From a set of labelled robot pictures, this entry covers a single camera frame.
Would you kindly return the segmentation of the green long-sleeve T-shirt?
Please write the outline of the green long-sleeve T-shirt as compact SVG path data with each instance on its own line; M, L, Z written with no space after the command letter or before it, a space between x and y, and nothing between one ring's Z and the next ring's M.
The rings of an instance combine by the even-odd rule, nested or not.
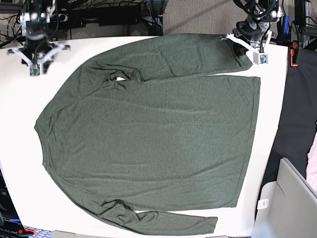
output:
M94 218L143 235L211 234L235 207L257 123L261 80L230 40L170 35L80 65L35 124L43 166Z

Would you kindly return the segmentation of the black power strip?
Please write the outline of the black power strip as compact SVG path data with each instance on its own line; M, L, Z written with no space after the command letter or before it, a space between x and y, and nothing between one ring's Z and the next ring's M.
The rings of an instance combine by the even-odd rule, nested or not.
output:
M50 19L50 23L52 22L67 22L68 21L68 15L67 14L61 14L59 13L58 15L54 14L52 18Z

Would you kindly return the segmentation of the red clamp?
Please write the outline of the red clamp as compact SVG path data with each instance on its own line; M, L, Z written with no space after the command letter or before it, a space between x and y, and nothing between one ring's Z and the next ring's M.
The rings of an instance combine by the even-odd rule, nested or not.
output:
M290 65L292 67L297 67L297 55L298 55L299 43L298 41L293 41L290 47Z

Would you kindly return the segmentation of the pink cloth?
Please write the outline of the pink cloth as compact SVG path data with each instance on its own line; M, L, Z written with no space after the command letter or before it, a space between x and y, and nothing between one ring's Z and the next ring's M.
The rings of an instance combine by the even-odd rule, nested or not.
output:
M315 134L312 146L307 154L308 164L306 168L306 181L317 191L317 134Z

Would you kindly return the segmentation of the white barcode label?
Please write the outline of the white barcode label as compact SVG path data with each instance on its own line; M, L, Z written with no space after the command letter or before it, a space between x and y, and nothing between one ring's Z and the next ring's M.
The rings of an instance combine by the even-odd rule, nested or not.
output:
M257 209L258 210L266 209L268 207L269 207L269 198L261 199L257 203Z

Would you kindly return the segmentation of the grey plastic bin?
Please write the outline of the grey plastic bin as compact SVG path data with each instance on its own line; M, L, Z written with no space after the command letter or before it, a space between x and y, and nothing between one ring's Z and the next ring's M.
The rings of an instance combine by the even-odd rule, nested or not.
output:
M317 194L291 162L282 158L276 181L263 186L261 199L269 207L257 210L253 238L315 238Z

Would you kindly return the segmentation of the black box with blue label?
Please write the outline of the black box with blue label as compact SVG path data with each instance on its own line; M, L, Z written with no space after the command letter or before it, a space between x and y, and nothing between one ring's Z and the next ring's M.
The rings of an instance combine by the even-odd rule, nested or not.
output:
M0 234L20 238L23 233L23 226L10 198L4 178L0 174Z

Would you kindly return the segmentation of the blue-handled tool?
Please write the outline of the blue-handled tool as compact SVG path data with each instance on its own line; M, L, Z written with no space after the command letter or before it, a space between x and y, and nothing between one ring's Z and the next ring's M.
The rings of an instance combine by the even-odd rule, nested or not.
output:
M289 29L289 16L285 15L282 19L282 39L284 42L286 42L287 35L288 35L288 29Z

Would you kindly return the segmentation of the black aluminium frame post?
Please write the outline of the black aluminium frame post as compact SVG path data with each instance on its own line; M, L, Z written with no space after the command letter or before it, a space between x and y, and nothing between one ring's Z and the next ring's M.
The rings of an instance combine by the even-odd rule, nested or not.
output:
M147 8L150 14L150 33L153 36L163 35L163 15L164 15L164 0L147 0Z

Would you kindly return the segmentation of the orange-handled tool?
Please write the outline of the orange-handled tool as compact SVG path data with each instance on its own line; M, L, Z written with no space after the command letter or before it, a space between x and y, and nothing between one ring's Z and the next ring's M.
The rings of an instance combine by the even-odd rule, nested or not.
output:
M23 228L18 230L18 235L27 235L27 236L35 236L36 231L33 229Z

